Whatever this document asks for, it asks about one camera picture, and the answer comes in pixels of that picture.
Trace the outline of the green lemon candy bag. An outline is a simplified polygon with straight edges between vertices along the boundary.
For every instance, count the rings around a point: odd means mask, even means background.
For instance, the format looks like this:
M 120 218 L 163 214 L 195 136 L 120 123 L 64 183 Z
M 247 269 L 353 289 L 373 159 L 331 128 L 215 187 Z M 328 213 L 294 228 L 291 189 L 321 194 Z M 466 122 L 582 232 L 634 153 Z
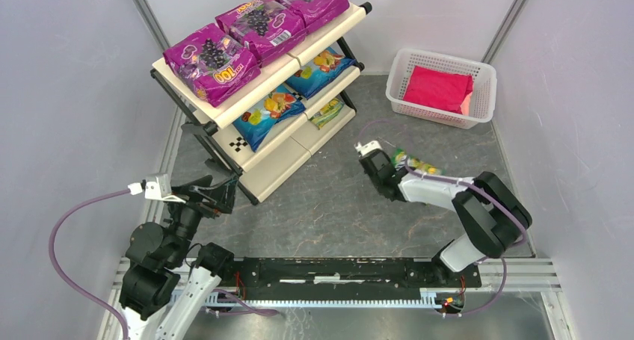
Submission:
M 403 149 L 396 149 L 391 157 L 392 165 L 396 170 L 404 169 L 407 165 L 411 170 L 420 170 L 433 176 L 443 176 L 444 170 L 435 167 L 429 163 L 419 160 L 416 157 L 410 156 Z

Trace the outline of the green Fox's candy bag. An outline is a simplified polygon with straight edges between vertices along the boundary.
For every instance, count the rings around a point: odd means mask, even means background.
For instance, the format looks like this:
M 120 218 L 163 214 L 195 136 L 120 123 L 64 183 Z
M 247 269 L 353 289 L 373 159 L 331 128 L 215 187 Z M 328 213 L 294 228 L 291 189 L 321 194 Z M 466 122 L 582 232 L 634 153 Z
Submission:
M 339 98 L 333 98 L 327 104 L 325 104 L 318 112 L 309 118 L 309 121 L 317 128 L 324 128 L 330 121 L 335 119 L 345 103 Z

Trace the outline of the blue Blendy candy bag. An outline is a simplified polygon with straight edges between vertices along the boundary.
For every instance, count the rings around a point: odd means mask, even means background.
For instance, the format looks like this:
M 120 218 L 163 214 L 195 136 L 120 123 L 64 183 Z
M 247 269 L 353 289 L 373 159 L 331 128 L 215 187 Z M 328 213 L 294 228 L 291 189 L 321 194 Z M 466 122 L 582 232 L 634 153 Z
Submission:
M 302 97 L 282 84 L 247 109 L 233 125 L 255 152 L 276 124 L 305 109 Z

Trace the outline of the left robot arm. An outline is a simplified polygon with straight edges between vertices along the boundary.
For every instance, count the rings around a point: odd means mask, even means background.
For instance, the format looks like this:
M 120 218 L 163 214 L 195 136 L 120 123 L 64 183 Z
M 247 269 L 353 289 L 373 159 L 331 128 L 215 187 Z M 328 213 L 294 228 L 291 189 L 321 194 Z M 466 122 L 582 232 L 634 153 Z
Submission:
M 172 186 L 166 173 L 129 186 L 133 195 L 167 203 L 170 219 L 166 226 L 143 223 L 130 237 L 125 252 L 129 268 L 119 297 L 123 339 L 184 337 L 207 296 L 229 273 L 235 256 L 214 243 L 202 246 L 176 300 L 172 295 L 181 276 L 175 270 L 184 265 L 201 220 L 233 211 L 236 188 L 235 177 L 214 183 L 212 176 Z

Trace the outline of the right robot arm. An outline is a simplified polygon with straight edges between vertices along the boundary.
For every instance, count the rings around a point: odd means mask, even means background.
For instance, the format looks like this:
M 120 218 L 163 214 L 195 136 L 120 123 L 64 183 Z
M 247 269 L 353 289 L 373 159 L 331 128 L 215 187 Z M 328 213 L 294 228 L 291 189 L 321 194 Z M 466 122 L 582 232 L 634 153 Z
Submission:
M 359 162 L 375 189 L 391 201 L 424 203 L 458 216 L 464 234 L 433 258 L 442 271 L 458 273 L 485 259 L 499 259 L 525 244 L 532 217 L 505 184 L 491 172 L 477 177 L 448 177 L 396 167 L 381 145 L 357 143 Z

